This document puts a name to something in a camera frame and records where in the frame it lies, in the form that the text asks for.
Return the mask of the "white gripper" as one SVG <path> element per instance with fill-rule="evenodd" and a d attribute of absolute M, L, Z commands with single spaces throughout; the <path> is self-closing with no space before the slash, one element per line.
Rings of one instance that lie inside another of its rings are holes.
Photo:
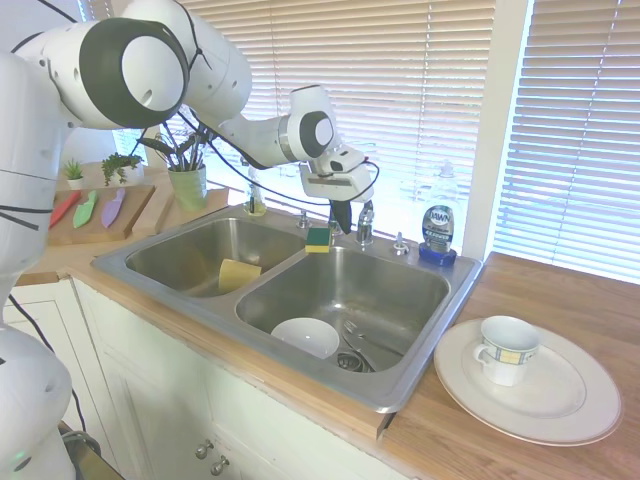
<path fill-rule="evenodd" d="M 300 178 L 304 193 L 313 198 L 331 200 L 331 218 L 348 235 L 352 231 L 351 201 L 365 203 L 373 197 L 373 179 L 365 165 L 367 157 L 349 172 L 321 177 L 312 173 L 310 165 L 300 165 Z"/>

